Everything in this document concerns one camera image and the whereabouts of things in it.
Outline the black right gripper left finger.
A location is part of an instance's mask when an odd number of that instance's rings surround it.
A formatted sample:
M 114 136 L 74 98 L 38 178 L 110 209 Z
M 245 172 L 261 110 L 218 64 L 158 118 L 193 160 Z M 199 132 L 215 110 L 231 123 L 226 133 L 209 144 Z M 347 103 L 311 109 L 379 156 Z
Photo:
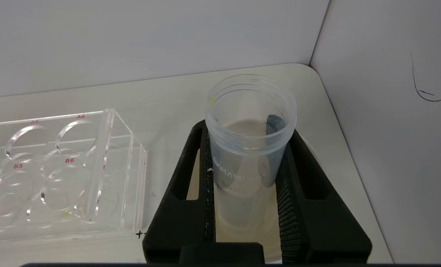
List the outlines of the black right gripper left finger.
M 178 263 L 183 247 L 213 244 L 215 198 L 210 138 L 205 121 L 196 123 L 186 140 L 171 180 L 142 247 L 149 264 Z M 198 198 L 187 200 L 195 159 L 200 155 Z

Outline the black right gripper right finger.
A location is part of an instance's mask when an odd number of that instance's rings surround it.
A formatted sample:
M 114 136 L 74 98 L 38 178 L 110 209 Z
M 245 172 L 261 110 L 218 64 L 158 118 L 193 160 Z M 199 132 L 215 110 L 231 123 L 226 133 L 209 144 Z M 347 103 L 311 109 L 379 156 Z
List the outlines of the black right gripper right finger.
M 372 242 L 295 131 L 275 181 L 282 262 L 366 263 Z

